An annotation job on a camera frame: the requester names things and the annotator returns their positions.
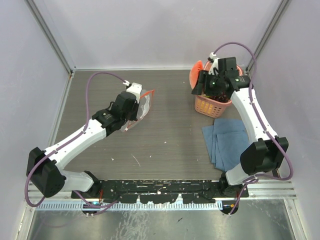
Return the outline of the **clear red zip top bag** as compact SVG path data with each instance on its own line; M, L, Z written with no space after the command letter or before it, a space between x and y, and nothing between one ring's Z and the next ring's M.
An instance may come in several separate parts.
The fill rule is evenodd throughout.
M140 94L139 107L137 110L136 118L137 120L129 120L126 122L120 129L121 132L127 132L132 129L135 125L137 125L141 120L143 120L146 115L149 113L153 97L154 97L155 89L153 90L145 90L143 89Z

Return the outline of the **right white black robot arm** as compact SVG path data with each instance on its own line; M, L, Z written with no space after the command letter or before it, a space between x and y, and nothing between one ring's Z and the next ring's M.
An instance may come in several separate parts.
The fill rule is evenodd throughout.
M235 57L210 56L189 72L195 110L214 118L202 130L213 165L222 171L218 191L231 197L245 183L277 170L289 143L269 125L256 98L251 78Z

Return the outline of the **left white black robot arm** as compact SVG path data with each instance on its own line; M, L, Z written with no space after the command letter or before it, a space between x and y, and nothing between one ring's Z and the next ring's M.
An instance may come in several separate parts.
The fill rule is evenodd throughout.
M71 172L65 167L85 149L135 121L140 93L126 90L108 108L97 111L84 127L59 143L29 152L26 175L45 198L60 191L83 192L88 198L99 195L102 183L91 172Z

